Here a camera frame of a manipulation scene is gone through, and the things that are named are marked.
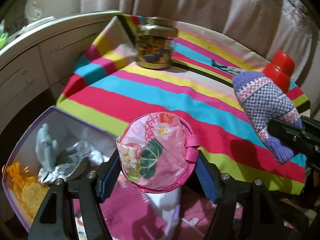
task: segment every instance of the metal screw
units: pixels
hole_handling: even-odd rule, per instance
[[[228,173],[222,173],[221,178],[222,179],[230,179],[230,175]]]
[[[90,171],[90,172],[87,174],[87,178],[89,178],[89,179],[93,179],[95,176],[96,176],[96,173],[95,173],[94,171]]]
[[[56,180],[54,181],[54,183],[55,183],[56,185],[60,185],[60,184],[62,184],[62,182],[64,182],[64,180],[61,179],[61,178],[58,178],[58,179],[56,179]]]
[[[255,179],[254,183],[258,186],[262,185],[262,181],[260,179]]]

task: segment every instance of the orange yarn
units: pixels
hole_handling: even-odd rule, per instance
[[[28,217],[30,218],[31,221],[34,220],[35,217],[35,212],[31,211],[30,208],[30,203],[25,203],[24,199],[25,196],[23,196],[23,189],[25,186],[30,186],[33,183],[37,184],[37,185],[33,185],[36,186],[37,189],[40,190],[39,194],[37,194],[36,196],[34,196],[34,198],[36,198],[36,207],[34,207],[34,203],[31,203],[32,208],[35,209],[36,211],[38,210],[43,198],[46,194],[46,192],[48,191],[48,188],[46,186],[43,186],[37,179],[36,176],[25,176],[25,173],[28,173],[29,166],[25,167],[23,170],[21,170],[21,166],[19,162],[14,162],[12,163],[10,166],[8,166],[6,168],[6,172],[10,175],[10,177],[12,177],[12,181],[13,181],[13,187],[12,190],[14,191],[14,193],[17,196],[17,199],[19,200],[19,202],[21,203],[21,205],[23,206],[23,208],[25,209]]]

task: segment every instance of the black stripe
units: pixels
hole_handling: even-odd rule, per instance
[[[131,40],[132,44],[134,45],[135,44],[135,37],[134,37],[134,34],[132,33],[127,21],[125,20],[124,16],[123,15],[117,15],[119,21],[121,22],[124,30],[126,31],[127,35],[129,36],[129,39]]]
[[[177,62],[174,62],[174,61],[172,62],[172,65],[175,66],[175,67],[182,68],[182,69],[185,69],[185,70],[200,74],[202,76],[208,77],[208,78],[213,79],[215,81],[218,81],[218,82],[220,82],[220,83],[222,83],[224,85],[227,85],[228,87],[233,88],[232,83],[230,83],[230,82],[228,82],[228,81],[226,81],[226,80],[224,80],[222,78],[219,78],[219,77],[217,77],[215,75],[211,75],[211,74],[209,74],[207,72],[204,72],[204,71],[201,71],[199,69],[192,68],[192,67],[189,67],[187,65],[184,65],[184,64],[181,64],[181,63],[177,63]]]
[[[304,111],[307,111],[310,108],[311,108],[311,103],[308,100],[308,101],[304,102],[302,105],[298,106],[297,110],[298,110],[298,113],[301,114],[301,113],[303,113]]]

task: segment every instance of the striped fabric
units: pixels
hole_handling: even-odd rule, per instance
[[[134,62],[133,44],[136,26],[143,20],[116,16],[80,58],[57,106],[116,136],[143,114],[170,111],[189,122],[201,138],[201,150],[221,172],[242,181],[260,178],[270,190],[299,194],[305,156],[284,165],[275,160],[239,106],[233,76],[217,66],[260,70],[184,30],[176,39],[174,67],[141,68]],[[310,108],[294,83],[287,96],[300,113]]]

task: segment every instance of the beige curtain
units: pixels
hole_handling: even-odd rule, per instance
[[[268,60],[281,49],[295,61],[292,79],[302,87],[317,113],[319,29],[300,0],[81,0],[83,12],[106,9],[203,26]]]

